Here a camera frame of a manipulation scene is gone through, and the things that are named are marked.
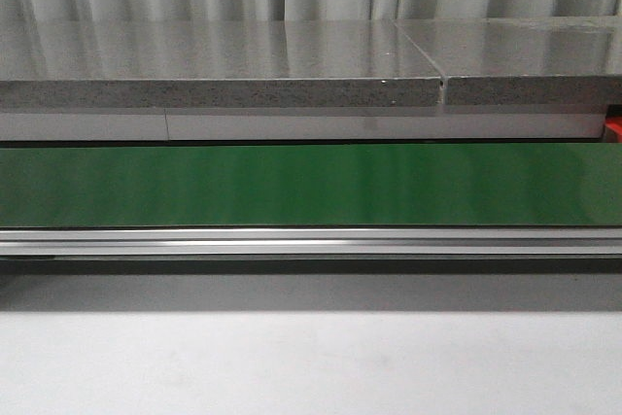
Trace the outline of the white base panel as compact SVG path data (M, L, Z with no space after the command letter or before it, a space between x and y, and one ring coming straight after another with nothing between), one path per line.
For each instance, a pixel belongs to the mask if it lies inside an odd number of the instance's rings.
M606 108L52 109L1 114L4 141L588 139Z

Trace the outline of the grey stone slab left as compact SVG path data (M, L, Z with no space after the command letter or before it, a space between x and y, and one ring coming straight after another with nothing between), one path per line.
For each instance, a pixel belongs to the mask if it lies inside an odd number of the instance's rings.
M1 105L414 108L439 72L387 21L52 21L1 28Z

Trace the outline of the grey stone slab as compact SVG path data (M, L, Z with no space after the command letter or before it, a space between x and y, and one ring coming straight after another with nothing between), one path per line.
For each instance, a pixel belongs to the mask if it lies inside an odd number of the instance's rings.
M1 105L414 108L439 72L387 21L52 21L1 28Z
M399 20L443 79L449 106L621 101L620 17Z

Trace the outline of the green conveyor belt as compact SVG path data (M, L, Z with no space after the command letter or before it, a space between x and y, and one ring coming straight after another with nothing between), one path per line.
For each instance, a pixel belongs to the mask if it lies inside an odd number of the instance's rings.
M598 143L25 147L4 227L619 225Z

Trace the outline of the grey stone slab right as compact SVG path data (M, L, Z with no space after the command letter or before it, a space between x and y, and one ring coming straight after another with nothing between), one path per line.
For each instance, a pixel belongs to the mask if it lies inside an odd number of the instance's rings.
M621 101L620 17L399 20L443 79L449 106Z

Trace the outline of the red plastic tray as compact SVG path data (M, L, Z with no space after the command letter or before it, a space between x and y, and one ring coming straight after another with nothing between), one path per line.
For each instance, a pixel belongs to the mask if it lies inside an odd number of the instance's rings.
M605 119L604 141L622 143L622 117L614 116Z

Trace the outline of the aluminium conveyor frame rail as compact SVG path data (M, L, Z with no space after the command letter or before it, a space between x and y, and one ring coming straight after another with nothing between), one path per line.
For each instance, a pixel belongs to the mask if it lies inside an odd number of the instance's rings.
M618 256L618 227L4 229L3 256Z

